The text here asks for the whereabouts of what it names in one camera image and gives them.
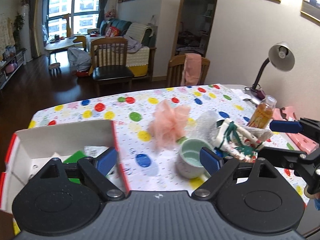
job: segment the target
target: gray ribbed robot base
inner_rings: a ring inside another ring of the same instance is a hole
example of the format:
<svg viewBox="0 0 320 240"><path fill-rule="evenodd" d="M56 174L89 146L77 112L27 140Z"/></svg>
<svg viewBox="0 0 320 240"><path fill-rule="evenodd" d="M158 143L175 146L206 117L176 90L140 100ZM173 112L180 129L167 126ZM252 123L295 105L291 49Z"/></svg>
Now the gray ribbed robot base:
<svg viewBox="0 0 320 240"><path fill-rule="evenodd" d="M37 236L21 232L16 240L252 240L304 239L295 231L258 236L225 222L207 201L190 198L187 191L139 192L109 202L90 225L64 236Z"/></svg>

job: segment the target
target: lamp shade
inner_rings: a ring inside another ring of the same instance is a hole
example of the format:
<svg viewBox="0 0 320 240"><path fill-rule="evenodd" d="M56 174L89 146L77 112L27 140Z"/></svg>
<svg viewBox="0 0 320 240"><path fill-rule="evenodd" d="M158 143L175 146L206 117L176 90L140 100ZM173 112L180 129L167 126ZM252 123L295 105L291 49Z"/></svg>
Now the lamp shade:
<svg viewBox="0 0 320 240"><path fill-rule="evenodd" d="M271 47L269 60L273 66L285 72L292 70L295 63L294 55L285 42L277 43Z"/></svg>

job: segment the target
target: black chair seat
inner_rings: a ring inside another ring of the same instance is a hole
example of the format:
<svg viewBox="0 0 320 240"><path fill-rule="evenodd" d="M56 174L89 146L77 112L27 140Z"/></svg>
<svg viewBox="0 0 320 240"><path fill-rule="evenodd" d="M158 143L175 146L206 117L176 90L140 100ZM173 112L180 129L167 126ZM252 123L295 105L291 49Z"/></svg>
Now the black chair seat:
<svg viewBox="0 0 320 240"><path fill-rule="evenodd" d="M133 78L131 70L124 65L110 65L96 67L93 70L92 78L95 81L111 80L111 79L122 79L122 78Z"/></svg>

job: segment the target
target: small round stool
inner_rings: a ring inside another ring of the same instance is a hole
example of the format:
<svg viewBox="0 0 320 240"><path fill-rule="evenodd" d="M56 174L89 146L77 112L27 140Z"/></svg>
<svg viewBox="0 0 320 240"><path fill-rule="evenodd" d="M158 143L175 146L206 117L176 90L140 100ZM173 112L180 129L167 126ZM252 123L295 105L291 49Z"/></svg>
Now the small round stool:
<svg viewBox="0 0 320 240"><path fill-rule="evenodd" d="M57 73L58 73L58 70L59 70L60 73L61 73L60 63L50 64L48 68L49 68L49 73L50 73L50 74L52 73L52 70L53 70L53 73L54 73L54 70L56 70Z"/></svg>

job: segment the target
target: desk lamp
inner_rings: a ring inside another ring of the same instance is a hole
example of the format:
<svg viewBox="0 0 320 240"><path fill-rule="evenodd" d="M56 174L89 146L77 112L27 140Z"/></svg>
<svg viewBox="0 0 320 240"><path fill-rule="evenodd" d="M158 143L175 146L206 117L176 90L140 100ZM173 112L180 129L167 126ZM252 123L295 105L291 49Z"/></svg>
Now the desk lamp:
<svg viewBox="0 0 320 240"><path fill-rule="evenodd" d="M294 55L289 49L289 46L285 42L280 42L271 47L269 50L268 58L263 62L259 73L257 75L256 81L250 88L251 91L255 92L257 96L261 99L265 97L263 90L257 89L258 82L261 78L262 72L267 64L271 62L271 64L277 69L287 72L292 70L294 66Z"/></svg>

